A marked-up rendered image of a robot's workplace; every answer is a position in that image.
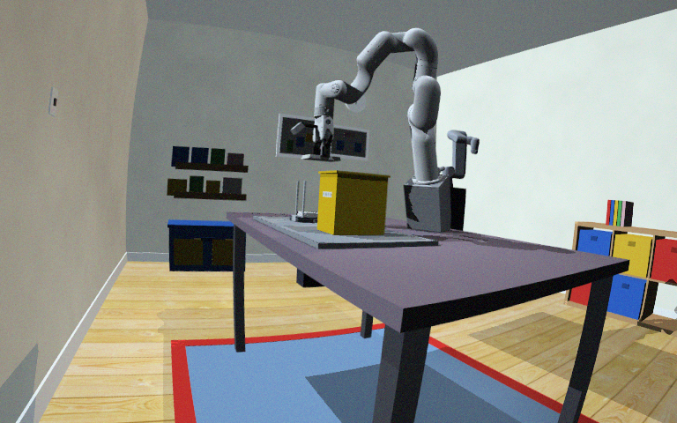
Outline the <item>yellow box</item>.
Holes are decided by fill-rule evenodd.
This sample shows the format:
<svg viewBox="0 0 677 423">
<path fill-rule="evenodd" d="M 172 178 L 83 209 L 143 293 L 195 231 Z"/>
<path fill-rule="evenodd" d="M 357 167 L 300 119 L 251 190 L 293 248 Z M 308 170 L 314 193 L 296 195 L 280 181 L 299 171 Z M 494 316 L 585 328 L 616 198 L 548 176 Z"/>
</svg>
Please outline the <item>yellow box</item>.
<svg viewBox="0 0 677 423">
<path fill-rule="evenodd" d="M 390 175 L 320 171 L 317 230 L 333 235 L 384 234 Z"/>
</svg>

